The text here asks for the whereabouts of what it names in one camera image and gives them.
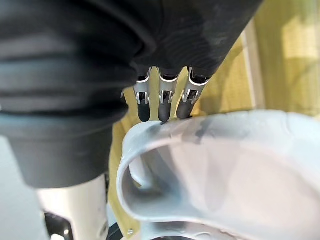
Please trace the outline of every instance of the wooden floor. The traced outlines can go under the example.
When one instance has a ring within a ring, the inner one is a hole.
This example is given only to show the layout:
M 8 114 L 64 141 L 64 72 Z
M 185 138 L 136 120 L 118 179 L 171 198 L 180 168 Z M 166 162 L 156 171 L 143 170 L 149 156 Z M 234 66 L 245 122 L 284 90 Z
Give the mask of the wooden floor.
M 266 0 L 253 22 L 238 39 L 218 72 L 210 80 L 192 112 L 194 116 L 250 109 L 277 109 L 320 116 L 320 0 Z M 171 119 L 187 80 L 179 76 L 172 101 Z M 150 77 L 151 120 L 158 120 L 158 72 Z M 125 90 L 129 113 L 114 126 L 110 153 L 109 202 L 127 238 L 139 223 L 121 208 L 116 176 L 122 141 L 138 124 L 137 102 L 132 88 Z

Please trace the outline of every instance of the black fabric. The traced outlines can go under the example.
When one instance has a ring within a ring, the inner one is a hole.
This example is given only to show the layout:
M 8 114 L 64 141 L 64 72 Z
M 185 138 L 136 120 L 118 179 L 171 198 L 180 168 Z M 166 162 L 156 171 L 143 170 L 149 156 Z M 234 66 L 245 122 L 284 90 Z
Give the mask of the black fabric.
M 189 66 L 211 76 L 261 1 L 0 0 L 0 133 L 10 138 L 26 182 L 65 187 L 106 171 L 101 156 L 109 154 L 111 130 L 105 131 L 127 111 L 120 93 L 136 82 L 136 66 Z M 75 126 L 95 125 L 96 108 L 108 116 L 103 127 L 90 134 L 74 127 L 64 137 L 54 134 L 64 132 L 69 118 Z M 48 129 L 37 130 L 43 119 Z M 55 147 L 39 140 L 49 143 L 49 133 Z M 97 137 L 104 134 L 105 142 Z M 79 160 L 59 141 L 74 155 L 80 146 L 83 153 L 97 152 Z M 54 175 L 50 169 L 62 171 Z

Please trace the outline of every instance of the black fingertip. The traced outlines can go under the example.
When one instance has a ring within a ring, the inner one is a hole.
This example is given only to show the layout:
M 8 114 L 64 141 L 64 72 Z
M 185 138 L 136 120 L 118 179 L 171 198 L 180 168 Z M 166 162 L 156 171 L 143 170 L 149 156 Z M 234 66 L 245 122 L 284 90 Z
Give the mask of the black fingertip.
M 187 119 L 190 117 L 192 110 L 194 109 L 194 104 L 191 101 L 183 102 L 182 99 L 179 102 L 178 108 L 176 110 L 176 116 L 179 119 Z
M 163 103 L 159 104 L 158 118 L 161 122 L 168 122 L 171 114 L 171 103 L 168 100 L 164 100 Z
M 145 102 L 141 102 L 138 104 L 138 116 L 142 122 L 148 122 L 150 119 L 150 104 L 145 104 Z

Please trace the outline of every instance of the robotic hand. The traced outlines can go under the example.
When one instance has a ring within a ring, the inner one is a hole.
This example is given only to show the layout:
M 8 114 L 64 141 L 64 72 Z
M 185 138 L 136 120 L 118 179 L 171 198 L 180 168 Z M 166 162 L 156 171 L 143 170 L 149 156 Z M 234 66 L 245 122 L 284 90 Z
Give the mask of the robotic hand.
M 112 125 L 134 86 L 150 117 L 150 67 L 166 122 L 178 75 L 187 118 L 262 0 L 0 0 L 0 134 L 52 239 L 105 240 Z

